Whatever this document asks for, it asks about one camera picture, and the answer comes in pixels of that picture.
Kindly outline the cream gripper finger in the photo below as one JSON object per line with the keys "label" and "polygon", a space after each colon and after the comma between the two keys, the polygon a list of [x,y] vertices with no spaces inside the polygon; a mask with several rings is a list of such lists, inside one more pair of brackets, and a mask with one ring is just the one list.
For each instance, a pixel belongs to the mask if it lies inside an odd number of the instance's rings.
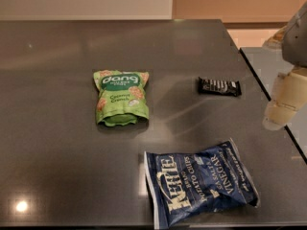
{"label": "cream gripper finger", "polygon": [[279,73],[273,83],[272,99],[264,113],[263,126],[279,130],[307,104],[307,68],[295,66],[289,73]]}
{"label": "cream gripper finger", "polygon": [[263,47],[270,50],[280,50],[282,46],[283,37],[286,27],[279,29],[274,35],[269,37],[264,43]]}

